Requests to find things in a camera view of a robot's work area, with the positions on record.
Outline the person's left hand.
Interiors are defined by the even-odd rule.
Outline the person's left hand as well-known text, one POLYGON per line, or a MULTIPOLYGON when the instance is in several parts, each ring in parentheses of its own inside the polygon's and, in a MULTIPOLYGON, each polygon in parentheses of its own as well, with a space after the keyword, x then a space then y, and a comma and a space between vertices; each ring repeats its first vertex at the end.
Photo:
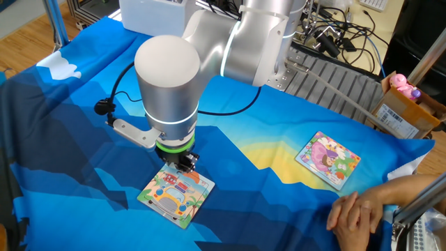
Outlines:
POLYGON ((370 212, 366 207, 360 208, 360 221, 350 228, 347 217, 340 215, 334 228, 334 234, 341 251, 366 251, 370 236, 370 212))

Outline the person's right hand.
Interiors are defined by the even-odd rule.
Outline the person's right hand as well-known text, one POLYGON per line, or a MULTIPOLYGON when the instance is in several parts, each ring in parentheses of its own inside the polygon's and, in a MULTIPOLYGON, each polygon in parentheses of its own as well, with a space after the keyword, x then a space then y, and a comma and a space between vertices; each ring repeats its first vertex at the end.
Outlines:
POLYGON ((383 216, 383 202, 371 190, 363 192, 361 195, 358 192, 353 192, 350 195, 338 198, 332 204, 328 215, 327 230, 334 229, 340 225, 340 222, 346 223, 347 227, 352 230, 360 221, 360 209, 362 207, 370 210, 369 230, 372 234, 375 234, 383 216))

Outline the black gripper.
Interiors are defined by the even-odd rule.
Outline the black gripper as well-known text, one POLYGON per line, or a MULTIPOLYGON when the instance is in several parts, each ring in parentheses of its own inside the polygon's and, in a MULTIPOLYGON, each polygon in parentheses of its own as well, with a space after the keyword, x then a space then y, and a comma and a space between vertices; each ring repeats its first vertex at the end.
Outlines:
POLYGON ((196 153, 189 153, 188 151, 181 151, 178 153, 168 153, 160 147, 155 148, 157 156, 165 162, 165 169, 171 173, 187 172, 191 173, 195 170, 199 155, 196 153))

